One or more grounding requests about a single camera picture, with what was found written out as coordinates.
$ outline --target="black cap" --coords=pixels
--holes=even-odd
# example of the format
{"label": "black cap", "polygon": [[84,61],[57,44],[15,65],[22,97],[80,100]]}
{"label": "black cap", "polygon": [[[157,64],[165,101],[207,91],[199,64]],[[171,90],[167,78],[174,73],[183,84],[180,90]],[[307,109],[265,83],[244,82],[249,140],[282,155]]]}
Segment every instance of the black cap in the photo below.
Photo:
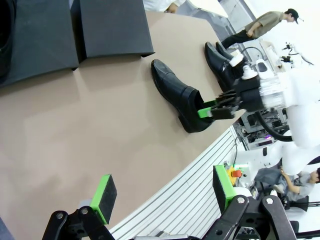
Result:
{"label": "black cap", "polygon": [[291,14],[295,22],[298,24],[299,14],[296,10],[289,8],[288,11],[285,12],[285,14]]}

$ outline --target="beige tabletop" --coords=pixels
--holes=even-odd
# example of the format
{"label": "beige tabletop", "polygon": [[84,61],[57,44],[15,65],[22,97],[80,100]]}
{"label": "beige tabletop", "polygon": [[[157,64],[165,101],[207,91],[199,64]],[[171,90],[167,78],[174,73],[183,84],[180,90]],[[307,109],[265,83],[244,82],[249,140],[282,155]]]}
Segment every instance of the beige tabletop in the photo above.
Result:
{"label": "beige tabletop", "polygon": [[184,131],[150,71],[165,62],[205,101],[221,89],[205,56],[217,36],[202,19],[147,13],[155,54],[86,60],[0,89],[0,216],[17,240],[39,240],[51,213],[72,213],[111,173],[110,227],[134,211],[233,122]]}

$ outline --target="black box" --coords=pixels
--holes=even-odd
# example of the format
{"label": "black box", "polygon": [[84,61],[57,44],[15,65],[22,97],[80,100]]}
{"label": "black box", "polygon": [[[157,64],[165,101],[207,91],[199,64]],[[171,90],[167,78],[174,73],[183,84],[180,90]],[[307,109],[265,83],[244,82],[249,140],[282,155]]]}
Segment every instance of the black box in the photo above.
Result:
{"label": "black box", "polygon": [[154,53],[143,0],[73,0],[71,15],[79,62]]}
{"label": "black box", "polygon": [[18,0],[10,72],[0,87],[79,65],[67,0]]}

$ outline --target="man's shirt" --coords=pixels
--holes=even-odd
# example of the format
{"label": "man's shirt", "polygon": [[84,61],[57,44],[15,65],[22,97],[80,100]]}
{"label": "man's shirt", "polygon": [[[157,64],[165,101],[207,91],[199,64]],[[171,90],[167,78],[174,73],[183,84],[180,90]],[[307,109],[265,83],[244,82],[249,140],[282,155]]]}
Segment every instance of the man's shirt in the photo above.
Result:
{"label": "man's shirt", "polygon": [[309,183],[310,180],[310,173],[306,171],[302,171],[299,173],[298,178],[292,180],[293,185],[299,186],[300,193],[294,193],[292,191],[288,191],[287,197],[290,201],[297,201],[306,197],[308,194],[311,193],[312,189],[314,188],[313,183]]}
{"label": "man's shirt", "polygon": [[143,0],[144,9],[153,12],[165,12],[174,3],[178,7],[186,0]]}
{"label": "man's shirt", "polygon": [[269,12],[263,14],[262,16],[260,16],[259,18],[257,18],[256,20],[254,20],[253,22],[249,23],[247,26],[245,26],[244,29],[246,32],[248,32],[255,23],[260,23],[261,26],[256,28],[253,31],[253,35],[252,35],[253,39],[257,39],[257,38],[261,37],[262,35],[266,34],[267,32],[269,32],[272,28],[274,28],[283,19],[284,19],[283,12],[269,11]]}

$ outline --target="shoe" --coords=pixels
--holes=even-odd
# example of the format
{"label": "shoe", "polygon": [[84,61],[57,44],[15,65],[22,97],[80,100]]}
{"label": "shoe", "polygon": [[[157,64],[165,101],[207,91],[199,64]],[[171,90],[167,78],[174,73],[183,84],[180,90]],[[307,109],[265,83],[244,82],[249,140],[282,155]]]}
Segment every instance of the shoe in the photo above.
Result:
{"label": "shoe", "polygon": [[241,78],[244,74],[243,67],[246,64],[245,60],[227,59],[210,42],[204,45],[204,54],[210,69],[218,78],[222,91],[227,92],[231,90],[235,80]]}
{"label": "shoe", "polygon": [[15,0],[0,0],[0,77],[10,70],[15,19]]}
{"label": "shoe", "polygon": [[179,112],[179,119],[188,133],[198,133],[207,129],[213,120],[200,118],[198,110],[204,109],[199,91],[181,82],[173,71],[162,61],[151,63],[151,73],[159,93]]}
{"label": "shoe", "polygon": [[282,184],[273,185],[272,189],[275,190],[279,194],[285,194],[285,188]]}
{"label": "shoe", "polygon": [[227,52],[227,50],[225,49],[225,47],[222,45],[221,42],[217,41],[215,43],[215,48],[218,51],[218,53],[220,53],[222,56],[224,56],[229,61],[234,58],[234,56],[232,56],[229,52]]}

